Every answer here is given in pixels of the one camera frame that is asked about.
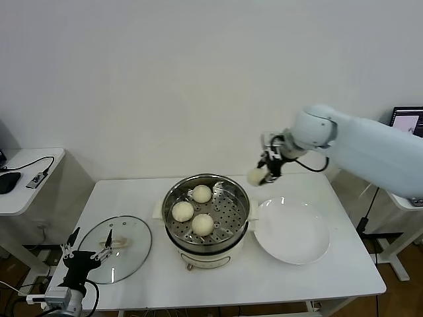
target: pot handle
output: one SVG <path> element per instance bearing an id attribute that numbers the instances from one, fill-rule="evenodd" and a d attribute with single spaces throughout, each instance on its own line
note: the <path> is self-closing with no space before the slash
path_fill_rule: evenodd
<path id="1" fill-rule="evenodd" d="M 154 206 L 154 211 L 153 211 L 153 219 L 158 219 L 158 220 L 162 220 L 163 218 L 161 216 L 161 206 L 163 204 L 163 200 L 156 202 L 155 206 Z"/>
<path id="2" fill-rule="evenodd" d="M 258 201 L 250 200 L 250 214 L 248 221 L 257 221 L 258 220 Z"/>
<path id="3" fill-rule="evenodd" d="M 247 231 L 256 230 L 256 221 L 258 220 L 258 201 L 250 200 L 250 214 L 247 221 L 249 222 L 249 228 Z"/>

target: monitor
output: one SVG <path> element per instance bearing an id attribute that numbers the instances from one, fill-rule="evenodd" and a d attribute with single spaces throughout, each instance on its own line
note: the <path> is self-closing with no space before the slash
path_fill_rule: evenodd
<path id="1" fill-rule="evenodd" d="M 2 167 L 6 163 L 6 155 L 0 149 L 0 167 Z"/>
<path id="2" fill-rule="evenodd" d="M 423 137 L 423 107 L 395 107 L 390 126 Z"/>

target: steamed bun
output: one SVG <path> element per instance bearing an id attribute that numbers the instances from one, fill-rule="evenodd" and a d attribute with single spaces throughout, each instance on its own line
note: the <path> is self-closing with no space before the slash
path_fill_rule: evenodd
<path id="1" fill-rule="evenodd" d="M 192 198 L 198 203 L 205 203 L 212 198 L 212 191 L 206 185 L 198 185 L 192 191 Z"/>
<path id="2" fill-rule="evenodd" d="M 267 171 L 261 168 L 253 168 L 247 174 L 247 182 L 254 187 L 260 185 L 262 179 L 266 176 Z"/>
<path id="3" fill-rule="evenodd" d="M 192 231 L 198 236 L 207 236 L 213 232 L 213 218 L 206 214 L 197 215 L 192 220 Z"/>
<path id="4" fill-rule="evenodd" d="M 190 220 L 193 215 L 194 208 L 190 203 L 187 203 L 186 201 L 181 201 L 172 208 L 173 219 L 179 221 L 180 223 Z"/>

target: glass pot lid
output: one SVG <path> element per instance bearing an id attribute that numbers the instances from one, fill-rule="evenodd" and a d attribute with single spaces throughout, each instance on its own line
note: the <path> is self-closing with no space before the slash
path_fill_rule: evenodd
<path id="1" fill-rule="evenodd" d="M 98 284 L 123 280 L 137 271 L 147 259 L 151 248 L 151 232 L 146 223 L 132 216 L 109 218 L 87 233 L 78 250 L 98 252 L 104 247 L 110 229 L 112 255 L 88 278 Z"/>

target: white plate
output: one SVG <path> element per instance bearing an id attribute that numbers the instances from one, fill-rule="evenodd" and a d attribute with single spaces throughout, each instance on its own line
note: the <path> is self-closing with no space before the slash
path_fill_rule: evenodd
<path id="1" fill-rule="evenodd" d="M 323 216 L 289 197 L 272 198 L 258 208 L 255 235 L 272 256 L 290 264 L 309 264 L 324 256 L 330 234 Z"/>

